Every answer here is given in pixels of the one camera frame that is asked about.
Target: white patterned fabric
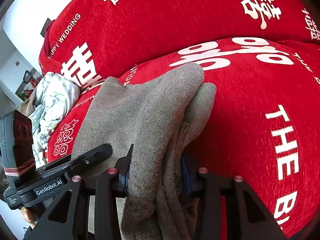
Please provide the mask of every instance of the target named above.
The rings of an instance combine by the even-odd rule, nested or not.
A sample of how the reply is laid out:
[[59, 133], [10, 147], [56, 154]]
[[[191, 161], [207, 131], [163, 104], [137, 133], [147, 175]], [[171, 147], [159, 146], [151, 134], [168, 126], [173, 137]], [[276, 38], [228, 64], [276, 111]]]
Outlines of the white patterned fabric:
[[60, 74], [48, 72], [36, 87], [32, 121], [33, 155], [36, 167], [46, 164], [44, 150], [54, 130], [79, 98], [80, 90]]

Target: black bracket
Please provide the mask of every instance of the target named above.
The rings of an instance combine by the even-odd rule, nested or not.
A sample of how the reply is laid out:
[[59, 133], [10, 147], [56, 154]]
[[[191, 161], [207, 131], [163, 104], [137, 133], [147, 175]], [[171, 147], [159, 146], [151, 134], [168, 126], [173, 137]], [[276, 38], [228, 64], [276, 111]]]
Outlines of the black bracket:
[[[62, 163], [70, 159], [70, 155], [65, 156], [64, 159], [58, 159], [36, 170], [31, 180], [18, 187], [10, 183], [9, 188], [4, 192], [4, 198], [11, 209], [22, 206], [33, 207], [57, 195], [74, 175], [80, 174], [82, 170], [102, 162], [111, 155], [111, 145], [103, 144], [73, 160]], [[42, 215], [36, 210], [33, 212], [38, 216]]]
[[92, 178], [75, 175], [41, 216], [28, 240], [91, 240], [88, 232], [89, 199], [95, 195], [94, 238], [121, 240], [116, 197], [126, 197], [127, 174], [133, 144], [114, 168]]
[[194, 240], [220, 240], [221, 202], [226, 197], [228, 240], [286, 240], [272, 214], [240, 176], [227, 179], [214, 175], [197, 161], [183, 155], [184, 188], [199, 197]]

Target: red bedding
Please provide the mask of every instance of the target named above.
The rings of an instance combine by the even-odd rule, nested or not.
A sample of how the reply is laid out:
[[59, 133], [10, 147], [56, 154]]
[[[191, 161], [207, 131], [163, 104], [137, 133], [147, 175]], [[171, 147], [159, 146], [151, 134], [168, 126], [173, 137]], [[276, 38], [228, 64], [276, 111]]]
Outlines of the red bedding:
[[[133, 67], [119, 78], [144, 83], [186, 62], [217, 86], [209, 122], [187, 151], [221, 176], [243, 176], [286, 236], [320, 203], [320, 46], [262, 38], [210, 41]], [[70, 154], [99, 86], [84, 93], [51, 136], [48, 158]]]
[[72, 0], [52, 24], [39, 63], [43, 73], [87, 87], [179, 49], [237, 36], [319, 44], [320, 32], [299, 0]]

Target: gray sock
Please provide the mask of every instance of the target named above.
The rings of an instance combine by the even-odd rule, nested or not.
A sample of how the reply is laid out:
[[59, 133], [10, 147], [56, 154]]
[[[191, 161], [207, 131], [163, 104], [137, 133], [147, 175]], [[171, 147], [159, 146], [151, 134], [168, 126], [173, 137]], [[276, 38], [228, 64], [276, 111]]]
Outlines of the gray sock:
[[[121, 223], [124, 239], [190, 239], [187, 224], [194, 222], [186, 220], [178, 198], [180, 157], [200, 135], [212, 110], [215, 86], [202, 84], [203, 78], [195, 63], [140, 85], [123, 87], [109, 77], [90, 105], [72, 158], [103, 143], [112, 145], [113, 155], [85, 176], [113, 167], [134, 143]], [[123, 201], [117, 203], [121, 216]]]

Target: metal screw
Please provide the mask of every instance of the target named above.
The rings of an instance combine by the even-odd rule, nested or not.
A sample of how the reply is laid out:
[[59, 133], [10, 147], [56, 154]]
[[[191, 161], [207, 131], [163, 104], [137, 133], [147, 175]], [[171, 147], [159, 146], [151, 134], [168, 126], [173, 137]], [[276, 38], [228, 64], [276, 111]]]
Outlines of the metal screw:
[[243, 178], [241, 176], [235, 176], [235, 181], [236, 182], [242, 182]]
[[81, 180], [81, 177], [79, 175], [75, 175], [72, 177], [73, 182], [79, 182]]
[[208, 169], [205, 168], [205, 167], [201, 167], [201, 168], [199, 168], [199, 172], [200, 172], [201, 174], [206, 174], [206, 173], [208, 173]]
[[116, 174], [117, 173], [117, 169], [116, 168], [110, 168], [110, 169], [108, 169], [108, 173], [109, 174]]

